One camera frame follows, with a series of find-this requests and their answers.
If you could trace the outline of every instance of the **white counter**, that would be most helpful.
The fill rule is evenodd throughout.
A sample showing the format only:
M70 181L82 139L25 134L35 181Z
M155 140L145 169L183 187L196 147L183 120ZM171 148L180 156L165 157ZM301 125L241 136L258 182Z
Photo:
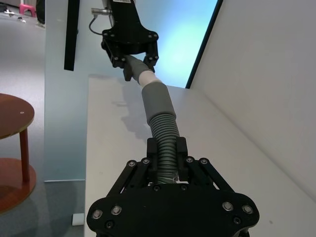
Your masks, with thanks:
M316 203L276 167L199 91L169 87L189 155L208 158L260 212L253 237L316 236ZM90 78L85 212L107 195L130 159L146 156L151 136L141 88L114 78ZM95 237L85 225L85 237Z

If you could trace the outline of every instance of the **screw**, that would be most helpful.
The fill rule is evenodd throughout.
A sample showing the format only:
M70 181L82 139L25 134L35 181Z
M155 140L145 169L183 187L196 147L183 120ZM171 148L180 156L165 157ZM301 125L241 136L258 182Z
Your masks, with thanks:
M143 163L144 163L144 164L148 164L149 162L150 162L150 161L149 161L148 159L144 159L144 160L143 160Z
M201 159L202 164L207 164L207 159Z
M189 158L187 158L187 162L191 163L191 162L193 162L193 159L191 157L189 157Z
M112 229L113 226L114 226L114 222L113 222L113 221L107 221L107 222L105 223L105 227L106 227L107 229Z
M234 217L233 218L233 222L236 224L236 225L240 225L241 224L241 219L239 217Z
M253 209L251 208L251 206L248 205L244 205L242 206L242 210L247 213L247 214L252 214L253 213Z
M94 213L92 214L92 218L94 219L94 220L97 220L97 219L99 219L101 216L102 216L102 211L101 210L96 210L96 211L94 211Z
M134 162L134 161L130 161L129 163L128 163L128 166L130 166L130 167L133 167L133 166L135 166L136 165L136 162Z
M222 204L222 207L226 210L226 211L232 211L234 209L233 205L226 201L226 202L223 202Z
M160 190L160 187L158 185L154 186L154 191L159 191Z
M188 187L186 186L186 185L181 185L181 189L183 190L183 191L185 191L185 190L187 190L188 189Z
M119 215L122 212L122 208L120 206L114 206L111 210L112 215Z

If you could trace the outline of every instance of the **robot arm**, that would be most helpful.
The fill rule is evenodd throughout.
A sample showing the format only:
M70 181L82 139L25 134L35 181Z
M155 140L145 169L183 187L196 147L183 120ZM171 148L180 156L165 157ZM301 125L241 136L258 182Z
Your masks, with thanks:
M89 228L97 237L249 237L259 221L255 203L235 193L208 159L188 156L167 87L154 74L158 34L141 25L133 0L105 3L98 10L110 15L112 28L102 32L102 48L126 81L133 77L143 86L153 138L146 157L130 160L107 196L90 207ZM130 56L142 52L143 62Z

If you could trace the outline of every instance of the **cable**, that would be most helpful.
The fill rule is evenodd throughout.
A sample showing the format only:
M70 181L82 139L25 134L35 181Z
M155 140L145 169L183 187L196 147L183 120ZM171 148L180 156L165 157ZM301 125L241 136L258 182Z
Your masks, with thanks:
M90 24L89 24L89 30L91 30L91 32L94 33L94 34L96 34L96 35L102 36L102 35L103 35L102 33L95 32L93 29L91 29L91 25L93 24L93 22L95 21L95 19L97 19L97 18L94 17L94 18L92 19L92 21L90 22Z

